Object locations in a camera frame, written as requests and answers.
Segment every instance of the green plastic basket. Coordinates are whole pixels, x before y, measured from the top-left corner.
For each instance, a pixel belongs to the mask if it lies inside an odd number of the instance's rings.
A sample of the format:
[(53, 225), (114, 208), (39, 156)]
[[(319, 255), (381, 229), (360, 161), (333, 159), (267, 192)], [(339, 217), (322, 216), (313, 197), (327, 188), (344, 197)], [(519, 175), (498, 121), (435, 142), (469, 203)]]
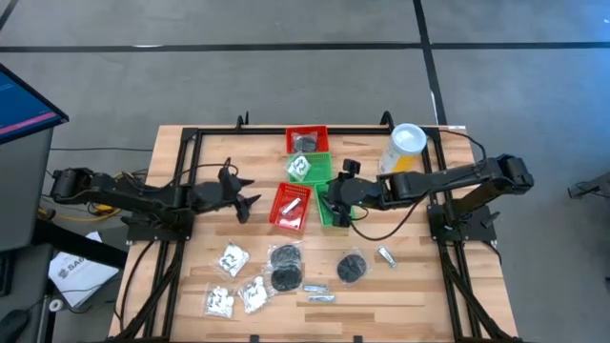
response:
[(305, 158), (312, 165), (303, 181), (298, 181), (292, 175), (288, 175), (288, 182), (301, 186), (313, 187), (315, 184), (323, 183), (333, 179), (333, 164), (328, 152), (305, 153)]
[[(322, 222), (322, 226), (333, 226), (333, 214), (322, 204), (320, 200), (320, 193), (328, 191), (328, 184), (321, 183), (314, 185), (315, 192), (315, 201), (317, 201), (317, 211), (320, 213), (320, 221)], [(350, 211), (350, 215), (352, 218), (356, 218), (356, 212), (354, 211), (354, 207)]]

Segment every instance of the plastic basket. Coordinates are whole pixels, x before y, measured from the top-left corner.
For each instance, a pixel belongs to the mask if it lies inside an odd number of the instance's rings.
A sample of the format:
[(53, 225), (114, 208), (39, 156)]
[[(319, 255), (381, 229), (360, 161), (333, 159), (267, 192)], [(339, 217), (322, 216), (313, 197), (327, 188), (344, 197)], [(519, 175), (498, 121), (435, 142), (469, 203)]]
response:
[(293, 132), (294, 133), (317, 133), (317, 152), (329, 151), (330, 147), (328, 144), (328, 129), (325, 126), (310, 126), (310, 127), (294, 127), (286, 129), (286, 152), (294, 153), (293, 151)]
[[(280, 222), (281, 208), (292, 202), (295, 198), (300, 198), (304, 203), (302, 213), (299, 215), (298, 225), (286, 225)], [(307, 209), (309, 208), (309, 200), (312, 197), (312, 189), (307, 187), (301, 187), (288, 183), (280, 183), (275, 193), (274, 205), (271, 207), (269, 213), (269, 222), (277, 225), (278, 227), (290, 229), (294, 231), (302, 231), (303, 224), (305, 223), (305, 217), (307, 217)]]
[[(330, 210), (326, 208), (326, 206), (324, 206), (322, 200), (320, 199), (320, 193), (327, 191), (327, 183), (316, 184), (314, 186), (315, 201), (317, 202), (317, 211), (320, 213), (320, 221), (322, 222), (322, 226), (330, 227), (333, 226), (333, 214)], [(350, 211), (350, 216), (352, 218), (356, 218), (356, 212), (354, 211), (354, 207), (352, 207), (352, 210)]]
[(323, 183), (333, 179), (333, 163), (328, 152), (305, 153), (307, 161), (312, 165), (303, 181), (298, 181), (295, 177), (288, 175), (288, 181), (292, 184), (313, 187), (315, 184)]

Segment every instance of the computer monitor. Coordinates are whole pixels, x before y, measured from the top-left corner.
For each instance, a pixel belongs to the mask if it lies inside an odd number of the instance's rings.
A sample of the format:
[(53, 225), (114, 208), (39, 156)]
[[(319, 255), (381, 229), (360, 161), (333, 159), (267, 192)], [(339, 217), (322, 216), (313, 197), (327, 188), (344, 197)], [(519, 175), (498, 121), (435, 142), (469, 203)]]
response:
[(65, 113), (0, 64), (0, 144), (68, 120)]

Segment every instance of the red plastic basket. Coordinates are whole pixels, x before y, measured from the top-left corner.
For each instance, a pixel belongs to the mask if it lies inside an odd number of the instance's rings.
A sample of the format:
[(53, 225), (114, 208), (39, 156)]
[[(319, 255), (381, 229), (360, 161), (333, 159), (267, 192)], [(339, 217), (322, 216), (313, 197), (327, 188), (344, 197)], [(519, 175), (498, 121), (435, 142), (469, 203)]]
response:
[[(280, 228), (302, 231), (311, 196), (311, 188), (280, 183), (275, 194), (274, 205), (271, 207), (271, 213), (269, 213), (269, 222)], [(282, 209), (286, 208), (296, 198), (300, 198), (301, 202), (288, 214), (282, 214)]]
[(286, 129), (286, 152), (294, 153), (293, 151), (293, 132), (305, 134), (316, 132), (317, 133), (317, 149), (316, 152), (326, 152), (329, 150), (328, 144), (328, 129), (323, 126), (311, 126), (311, 127), (294, 127)]

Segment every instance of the wooden table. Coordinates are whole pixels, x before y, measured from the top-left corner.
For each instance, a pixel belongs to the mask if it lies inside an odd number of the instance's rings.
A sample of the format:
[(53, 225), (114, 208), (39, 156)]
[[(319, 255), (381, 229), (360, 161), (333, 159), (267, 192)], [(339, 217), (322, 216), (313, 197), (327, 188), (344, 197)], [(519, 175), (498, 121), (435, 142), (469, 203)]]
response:
[[(160, 186), (172, 179), (182, 129), (182, 126), (159, 128), (148, 184)], [(427, 200), (417, 207), (402, 229), (381, 243), (394, 255), (398, 263), (395, 270), (376, 253), (378, 243), (364, 240), (351, 229), (322, 227), (314, 199), (304, 234), (295, 237), (267, 222), (277, 184), (287, 179), (283, 169), (284, 139), (283, 135), (205, 136), (199, 163), (223, 162), (230, 156), (239, 167), (239, 177), (256, 180), (242, 194), (262, 194), (262, 197), (253, 205), (245, 225), (237, 222), (234, 209), (197, 217), (182, 263), (172, 341), (247, 341), (251, 334), (259, 334), (261, 341), (352, 341), (354, 335), (363, 335), (369, 341), (452, 341), (437, 244), (429, 234)], [(374, 179), (377, 160), (387, 141), (387, 136), (331, 135), (334, 172), (340, 171), (344, 158), (352, 158), (362, 163), (360, 177)], [(473, 163), (465, 138), (443, 133), (442, 141), (448, 168)], [(435, 166), (434, 149), (431, 152)], [(421, 163), (417, 169), (423, 172)], [(215, 180), (217, 172), (217, 168), (200, 169), (197, 181)], [(461, 197), (468, 191), (455, 191), (454, 196)], [(380, 236), (394, 228), (407, 211), (371, 211), (357, 225), (365, 234)], [(237, 298), (233, 319), (203, 315), (204, 293), (208, 287), (239, 284), (246, 276), (260, 272), (270, 245), (296, 239), (303, 242), (304, 280), (329, 284), (336, 303), (310, 303), (305, 292), (293, 291), (275, 296), (258, 313), (245, 314), (243, 302)], [(213, 267), (229, 240), (251, 255), (250, 262), (234, 282), (219, 276)], [(129, 275), (145, 245), (138, 243), (130, 248), (125, 275)], [(128, 294), (126, 323), (150, 294), (158, 246), (155, 243), (150, 248), (135, 273)], [(375, 262), (370, 273), (354, 286), (345, 288), (336, 275), (336, 263), (352, 247), (360, 248)], [(465, 250), (475, 295), (501, 328), (517, 335), (498, 257), (478, 242), (466, 244)], [(126, 278), (119, 298), (123, 296)], [(468, 335), (470, 330), (461, 296), (458, 302), (464, 334)], [(162, 298), (157, 308), (155, 334), (161, 331), (165, 303)], [(110, 334), (118, 332), (115, 318)]]

